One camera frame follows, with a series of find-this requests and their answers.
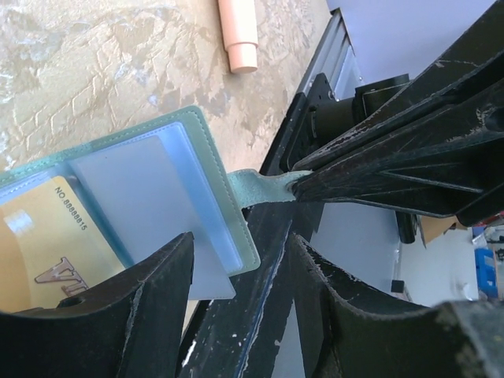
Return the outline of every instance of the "yellow card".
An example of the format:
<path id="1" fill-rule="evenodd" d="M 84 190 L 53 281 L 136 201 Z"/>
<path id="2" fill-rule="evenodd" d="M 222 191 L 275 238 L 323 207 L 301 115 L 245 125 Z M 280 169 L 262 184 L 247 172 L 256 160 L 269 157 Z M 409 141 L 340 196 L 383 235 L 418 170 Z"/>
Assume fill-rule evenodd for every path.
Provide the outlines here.
<path id="1" fill-rule="evenodd" d="M 123 270 L 64 177 L 0 206 L 0 310 L 54 308 Z"/>

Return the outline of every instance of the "card holder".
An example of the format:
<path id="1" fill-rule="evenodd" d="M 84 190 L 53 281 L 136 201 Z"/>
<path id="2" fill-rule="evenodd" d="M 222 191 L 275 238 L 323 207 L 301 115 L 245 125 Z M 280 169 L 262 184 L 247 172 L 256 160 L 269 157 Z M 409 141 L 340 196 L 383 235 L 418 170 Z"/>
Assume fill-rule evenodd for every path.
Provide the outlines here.
<path id="1" fill-rule="evenodd" d="M 0 175 L 0 204 L 37 187 L 52 177 L 63 176 L 96 221 L 120 261 L 124 266 L 129 266 L 161 246 L 160 239 L 156 239 L 159 237 L 160 228 L 152 227 L 147 230 L 152 232 L 152 235 L 155 234 L 155 237 L 148 238 L 152 240 L 153 245 L 145 244 L 144 249 L 141 250 L 140 244 L 135 244 L 140 238 L 136 241 L 129 239 L 128 227 L 120 222 L 121 217 L 114 215 L 118 209 L 117 207 L 114 209 L 112 206 L 114 203 L 116 206 L 118 204 L 114 201 L 108 201 L 103 185 L 93 181 L 94 177 L 98 176 L 99 168 L 103 169 L 109 165 L 94 165 L 91 171 L 94 171 L 96 176 L 86 169 L 94 164 L 94 160 L 99 161 L 101 154 L 112 154 L 113 152 L 114 156 L 116 154 L 130 154 L 130 156 L 135 155 L 136 158 L 132 158 L 126 163 L 123 156 L 121 158 L 123 163 L 115 165 L 115 173 L 109 171 L 109 174 L 106 175 L 104 171 L 101 171 L 102 182 L 114 178 L 115 174 L 119 175 L 120 170 L 118 169 L 122 169 L 122 173 L 132 173 L 132 167 L 135 166 L 136 172 L 142 174 L 147 166 L 142 165 L 141 161 L 144 155 L 145 158 L 151 155 L 151 147 L 152 154 L 158 154 L 154 159 L 156 164 L 159 164 L 159 161 L 163 159 L 171 162 L 165 166 L 166 172 L 171 172 L 166 177 L 178 175 L 180 178 L 180 184 L 188 197 L 187 208 L 191 209 L 186 212 L 187 218 L 192 220 L 198 218 L 199 223 L 196 221 L 191 225 L 186 223 L 184 225 L 186 229 L 180 229 L 180 232 L 195 232 L 196 230 L 196 233 L 200 235 L 199 237 L 195 236 L 195 242 L 198 245 L 195 246 L 194 288 L 191 287 L 190 298 L 232 298 L 234 290 L 228 276 L 256 269 L 260 260 L 241 214 L 241 209 L 234 198 L 233 190 L 228 182 L 208 126 L 201 111 L 196 107 L 182 109 L 151 122 L 5 172 Z M 171 164 L 171 168 L 168 169 L 166 167 L 169 164 Z M 168 185 L 164 181 L 165 177 L 162 173 L 157 176 L 152 174 L 144 179 L 149 177 L 156 177 L 156 180 L 151 182 L 148 187 L 154 187 L 156 182 L 163 183 L 162 185 L 165 187 Z M 123 180 L 123 188 L 133 187 L 132 184 L 135 183 L 135 180 L 131 180 L 127 176 L 123 176 L 121 179 Z M 142 203 L 138 202 L 137 198 L 135 201 L 137 205 L 141 206 Z M 138 214 L 134 214 L 133 209 L 134 206 L 130 207 L 131 216 L 127 215 L 122 218 L 134 219 L 135 216 L 140 218 Z M 145 220 L 146 214 L 140 215 Z M 203 261 L 201 264 L 198 263 L 198 253 L 200 253 L 198 246 L 200 244 L 202 258 L 199 260 Z"/>
<path id="2" fill-rule="evenodd" d="M 157 136 L 77 158 L 70 166 L 133 264 L 190 230 L 195 267 L 189 299 L 234 297 L 209 233 Z"/>

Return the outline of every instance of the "pink lip balm tube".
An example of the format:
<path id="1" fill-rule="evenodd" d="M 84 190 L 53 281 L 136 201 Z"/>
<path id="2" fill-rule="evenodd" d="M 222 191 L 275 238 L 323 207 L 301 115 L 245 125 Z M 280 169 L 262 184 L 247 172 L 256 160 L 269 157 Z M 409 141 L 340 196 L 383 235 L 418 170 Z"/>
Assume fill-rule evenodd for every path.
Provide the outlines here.
<path id="1" fill-rule="evenodd" d="M 254 0 L 219 0 L 224 48 L 233 73 L 258 69 L 258 26 Z"/>

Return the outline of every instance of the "beige textured surface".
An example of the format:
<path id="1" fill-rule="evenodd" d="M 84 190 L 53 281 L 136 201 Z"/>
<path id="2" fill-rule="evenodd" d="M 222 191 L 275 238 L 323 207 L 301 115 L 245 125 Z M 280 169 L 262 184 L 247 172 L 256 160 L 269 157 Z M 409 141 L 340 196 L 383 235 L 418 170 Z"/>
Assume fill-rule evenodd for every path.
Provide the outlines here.
<path id="1" fill-rule="evenodd" d="M 256 10 L 259 70 L 233 76 L 217 0 L 0 0 L 0 169 L 190 104 L 228 171 L 258 168 L 329 13 L 325 0 Z"/>

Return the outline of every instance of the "mint green card holder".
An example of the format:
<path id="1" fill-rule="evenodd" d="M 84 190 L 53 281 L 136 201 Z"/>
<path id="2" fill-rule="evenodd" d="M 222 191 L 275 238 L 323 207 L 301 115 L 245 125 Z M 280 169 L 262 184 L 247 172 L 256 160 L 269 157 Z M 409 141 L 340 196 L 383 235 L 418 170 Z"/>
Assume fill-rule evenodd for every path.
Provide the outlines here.
<path id="1" fill-rule="evenodd" d="M 183 163 L 179 163 L 179 172 L 186 176 L 188 191 L 192 192 L 193 198 L 196 198 L 198 197 L 197 190 L 200 190 L 201 186 L 207 185 L 214 198 L 212 201 L 215 201 L 218 206 L 221 220 L 228 229 L 228 234 L 225 237 L 231 238 L 238 258 L 234 262 L 226 262 L 228 257 L 219 253 L 222 252 L 222 248 L 214 245 L 226 273 L 228 276 L 234 276 L 256 269 L 260 265 L 259 254 L 241 209 L 260 202 L 294 200 L 295 198 L 289 190 L 290 185 L 309 172 L 291 172 L 278 177 L 263 177 L 252 169 L 244 169 L 226 174 L 202 111 L 195 106 L 180 109 L 135 127 L 4 172 L 0 175 L 0 195 L 2 195 L 1 191 L 6 191 L 8 195 L 12 196 L 13 190 L 9 191 L 11 187 L 18 190 L 19 183 L 28 183 L 32 177 L 36 181 L 37 175 L 61 163 L 78 161 L 90 154 L 118 148 L 121 145 L 134 143 L 152 135 L 162 135 L 162 129 L 166 128 L 174 128 L 171 133 L 175 135 L 173 134 L 175 132 L 177 138 L 187 139 L 187 145 L 191 145 L 191 153 L 195 155 L 195 160 L 201 167 L 201 172 L 196 172 L 184 169 Z M 174 140 L 166 140 L 166 142 L 167 144 L 171 143 L 175 148 L 184 144 L 178 139 L 176 143 Z M 191 177 L 199 177 L 199 180 L 195 181 L 195 185 L 191 184 Z"/>

